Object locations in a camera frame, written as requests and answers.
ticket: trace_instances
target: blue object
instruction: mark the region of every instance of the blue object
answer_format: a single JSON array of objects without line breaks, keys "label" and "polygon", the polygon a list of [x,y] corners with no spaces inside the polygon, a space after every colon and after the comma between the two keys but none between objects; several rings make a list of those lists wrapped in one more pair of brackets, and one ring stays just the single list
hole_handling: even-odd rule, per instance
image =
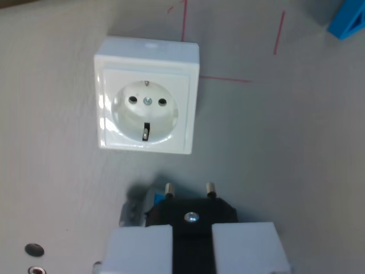
[{"label": "blue object", "polygon": [[343,40],[365,27],[365,0],[345,0],[329,32]]},{"label": "blue object", "polygon": [[165,199],[165,196],[164,195],[161,195],[161,194],[155,194],[155,204],[158,204],[159,202],[161,202],[162,200]]}]

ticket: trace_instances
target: white wall socket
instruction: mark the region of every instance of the white wall socket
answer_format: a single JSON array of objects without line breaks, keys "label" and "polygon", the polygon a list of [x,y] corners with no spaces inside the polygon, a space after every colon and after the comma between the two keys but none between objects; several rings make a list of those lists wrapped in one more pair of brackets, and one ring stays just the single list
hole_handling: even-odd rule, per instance
[{"label": "white wall socket", "polygon": [[94,57],[99,146],[190,154],[199,64],[195,43],[107,37]]}]

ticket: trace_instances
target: red line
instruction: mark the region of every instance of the red line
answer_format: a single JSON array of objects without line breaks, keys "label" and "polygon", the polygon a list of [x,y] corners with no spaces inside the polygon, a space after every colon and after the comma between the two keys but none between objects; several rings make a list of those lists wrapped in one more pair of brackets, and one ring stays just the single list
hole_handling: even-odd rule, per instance
[{"label": "red line", "polygon": [[173,6],[171,6],[168,10],[167,10],[167,13],[170,13],[170,11],[173,10]]},{"label": "red line", "polygon": [[232,82],[240,82],[240,83],[252,83],[251,80],[226,78],[226,77],[215,77],[215,76],[200,75],[199,78],[202,78],[202,79],[215,79],[215,80],[223,80],[223,81],[232,81]]},{"label": "red line", "polygon": [[281,36],[281,29],[283,28],[283,23],[284,23],[284,17],[285,17],[285,10],[283,10],[283,13],[281,14],[280,27],[279,27],[279,31],[278,31],[278,36],[276,38],[274,55],[276,55],[278,52],[278,46],[279,46],[279,41],[280,41],[280,36]]},{"label": "red line", "polygon": [[188,12],[188,0],[184,0],[184,17],[182,20],[182,32],[181,32],[181,41],[185,40],[185,26],[186,26],[186,14]]}]

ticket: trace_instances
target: metal pin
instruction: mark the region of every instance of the metal pin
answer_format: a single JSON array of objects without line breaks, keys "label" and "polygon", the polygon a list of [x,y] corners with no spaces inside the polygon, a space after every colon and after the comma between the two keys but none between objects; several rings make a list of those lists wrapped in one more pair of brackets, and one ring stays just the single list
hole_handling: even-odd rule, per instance
[{"label": "metal pin", "polygon": [[175,195],[175,190],[173,189],[172,183],[167,183],[165,186],[165,197],[166,198],[173,198]]},{"label": "metal pin", "polygon": [[148,137],[148,129],[147,129],[147,128],[145,128],[145,129],[143,130],[143,139],[147,139],[147,137]]},{"label": "metal pin", "polygon": [[149,123],[144,123],[142,141],[148,141],[150,131]]},{"label": "metal pin", "polygon": [[209,198],[217,197],[216,185],[214,183],[209,182],[206,184],[206,195]]}]

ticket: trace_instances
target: gray surface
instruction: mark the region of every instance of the gray surface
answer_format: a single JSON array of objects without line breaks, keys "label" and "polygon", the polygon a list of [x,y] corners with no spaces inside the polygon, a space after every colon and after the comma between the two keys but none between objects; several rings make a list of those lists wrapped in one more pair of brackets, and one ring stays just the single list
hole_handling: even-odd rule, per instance
[{"label": "gray surface", "polygon": [[[178,1],[0,10],[1,273],[91,273],[128,191],[175,182],[203,194],[208,181],[241,218],[275,222],[297,273],[363,273],[365,35],[338,42],[328,14],[321,23],[303,3],[287,7],[273,56],[286,2],[189,1],[202,74],[254,81],[200,81],[190,156],[96,141],[94,52],[108,33],[179,40]],[[26,256],[29,242],[45,256]]]}]

